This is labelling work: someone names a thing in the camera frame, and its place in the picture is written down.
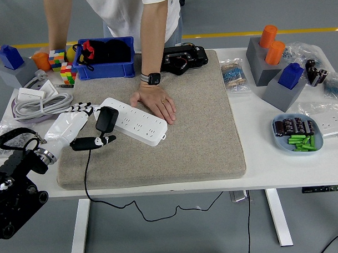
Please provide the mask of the person's left hand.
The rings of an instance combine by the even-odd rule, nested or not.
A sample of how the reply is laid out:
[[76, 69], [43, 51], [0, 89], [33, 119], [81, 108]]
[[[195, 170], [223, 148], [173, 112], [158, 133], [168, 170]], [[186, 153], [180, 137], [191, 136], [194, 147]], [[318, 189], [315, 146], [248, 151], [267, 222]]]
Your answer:
[[156, 117], [172, 125], [176, 121], [176, 107], [173, 99], [159, 86], [141, 85], [130, 97], [130, 105], [143, 103]]

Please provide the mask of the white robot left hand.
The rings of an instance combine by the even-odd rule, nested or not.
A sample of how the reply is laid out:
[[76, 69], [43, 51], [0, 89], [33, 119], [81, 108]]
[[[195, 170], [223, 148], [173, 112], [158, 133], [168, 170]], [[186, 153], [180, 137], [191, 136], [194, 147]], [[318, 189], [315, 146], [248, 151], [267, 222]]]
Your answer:
[[[96, 130], [98, 137], [78, 137], [92, 115], [97, 115]], [[108, 136], [114, 130], [119, 112], [112, 107], [101, 107], [91, 103], [78, 103], [61, 113], [47, 131], [43, 146], [37, 154], [47, 164], [54, 164], [66, 146], [71, 146], [74, 151], [94, 150], [114, 141], [116, 136]]]

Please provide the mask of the person's right hand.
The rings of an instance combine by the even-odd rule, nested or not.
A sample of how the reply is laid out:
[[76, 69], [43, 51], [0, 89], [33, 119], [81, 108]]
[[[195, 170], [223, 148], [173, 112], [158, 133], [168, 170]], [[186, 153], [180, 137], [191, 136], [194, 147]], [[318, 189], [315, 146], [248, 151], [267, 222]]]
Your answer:
[[45, 46], [45, 47], [41, 47], [38, 50], [36, 50], [34, 52], [34, 54], [38, 54], [38, 53], [47, 53], [49, 54], [50, 51], [52, 50], [66, 50], [65, 46], [64, 47], [51, 47], [51, 46]]

